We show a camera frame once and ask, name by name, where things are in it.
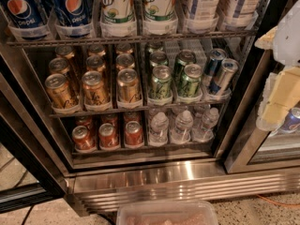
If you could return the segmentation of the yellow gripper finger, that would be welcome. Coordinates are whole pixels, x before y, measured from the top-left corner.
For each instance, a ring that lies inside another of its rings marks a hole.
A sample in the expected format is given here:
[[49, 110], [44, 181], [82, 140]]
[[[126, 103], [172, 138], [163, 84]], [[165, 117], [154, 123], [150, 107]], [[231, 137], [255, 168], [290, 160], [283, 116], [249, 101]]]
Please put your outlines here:
[[254, 46], [256, 48], [262, 49], [262, 50], [272, 50], [273, 49], [273, 40], [276, 34], [276, 31], [278, 28], [275, 26], [272, 29], [270, 29], [266, 34], [259, 37], [255, 43]]
[[300, 101], [300, 67], [271, 72], [262, 91], [256, 127], [273, 131], [284, 121], [289, 110]]

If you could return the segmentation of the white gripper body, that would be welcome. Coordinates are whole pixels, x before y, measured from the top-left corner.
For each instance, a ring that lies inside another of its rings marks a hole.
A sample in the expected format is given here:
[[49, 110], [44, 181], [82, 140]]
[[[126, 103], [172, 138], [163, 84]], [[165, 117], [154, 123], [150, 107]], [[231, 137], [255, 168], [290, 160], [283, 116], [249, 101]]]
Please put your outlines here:
[[273, 55], [284, 66], [300, 66], [300, 0], [296, 1], [277, 25]]

